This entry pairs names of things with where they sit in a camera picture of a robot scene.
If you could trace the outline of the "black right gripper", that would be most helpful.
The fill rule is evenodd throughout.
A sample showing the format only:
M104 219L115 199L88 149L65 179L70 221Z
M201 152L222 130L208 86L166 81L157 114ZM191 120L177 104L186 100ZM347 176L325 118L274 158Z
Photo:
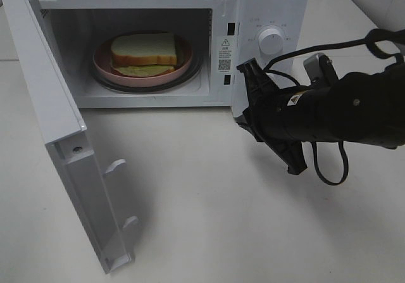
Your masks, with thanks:
M268 142L287 165L287 172L299 175L307 169L301 143L302 127L297 125L304 115L300 114L297 102L289 102L293 97L302 97L304 87L278 88L255 58L239 64L237 70L244 76L247 106L235 122L257 141Z

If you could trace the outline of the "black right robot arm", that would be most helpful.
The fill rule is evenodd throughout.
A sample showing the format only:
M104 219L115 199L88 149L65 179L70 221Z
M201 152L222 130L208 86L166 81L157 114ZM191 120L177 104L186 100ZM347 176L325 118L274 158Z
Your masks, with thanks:
M381 73L351 72L338 79L327 57L309 86L279 88L255 59L237 67L248 106L236 122L299 175L303 142L356 142L395 149L404 145L404 65Z

